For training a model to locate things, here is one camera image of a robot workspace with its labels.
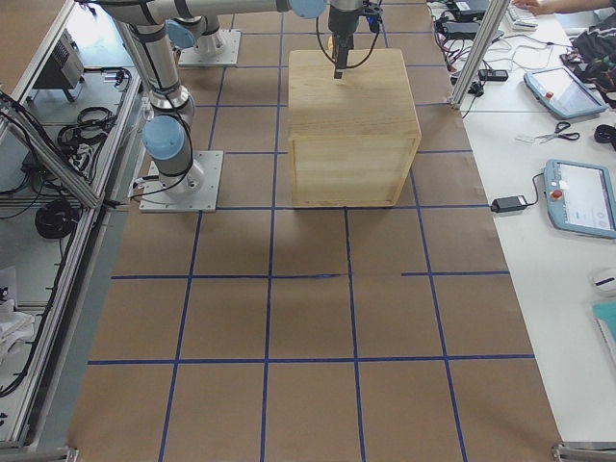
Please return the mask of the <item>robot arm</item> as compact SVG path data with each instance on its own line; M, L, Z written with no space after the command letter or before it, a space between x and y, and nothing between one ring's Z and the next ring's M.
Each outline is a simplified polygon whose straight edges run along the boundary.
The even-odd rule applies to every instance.
M140 76L149 84L148 98L154 111L145 123L142 142L159 172L158 193L173 198L193 198L202 189L204 171L195 159L191 129L194 102L181 83L172 47L179 41L170 34L197 39L215 33L221 14L292 12L318 20L329 10L334 77L348 68L348 52L359 18L371 7L368 1L98 1L118 24L128 29L129 55L141 64Z
M172 18L166 26L169 40L177 49L195 48L197 54L210 56L220 53L224 46L216 15Z

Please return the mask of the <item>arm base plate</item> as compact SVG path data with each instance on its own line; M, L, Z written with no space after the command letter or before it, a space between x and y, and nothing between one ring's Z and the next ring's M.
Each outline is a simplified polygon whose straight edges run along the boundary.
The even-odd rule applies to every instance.
M181 67L221 67L238 63L242 33L238 29L219 29L201 36L195 46L184 49L179 58Z
M143 196L140 196L139 209L143 213L187 213L203 211L213 213L217 209L218 190L223 166L224 153L220 150L194 151L193 166L182 181L159 176L153 161L148 174L156 179L147 182Z

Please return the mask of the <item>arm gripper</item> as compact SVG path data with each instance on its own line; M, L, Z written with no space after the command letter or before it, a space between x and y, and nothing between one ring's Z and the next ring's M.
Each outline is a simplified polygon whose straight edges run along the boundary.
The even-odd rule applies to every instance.
M328 29L332 35L334 78L343 77L347 68L348 53L352 49L352 35L357 30L361 0L330 0Z

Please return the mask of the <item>person hand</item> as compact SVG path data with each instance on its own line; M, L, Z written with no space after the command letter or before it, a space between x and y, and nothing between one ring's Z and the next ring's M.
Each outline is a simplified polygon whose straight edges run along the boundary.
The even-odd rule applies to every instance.
M539 0L512 0L511 4L514 7L530 12L533 15L545 14L544 5Z

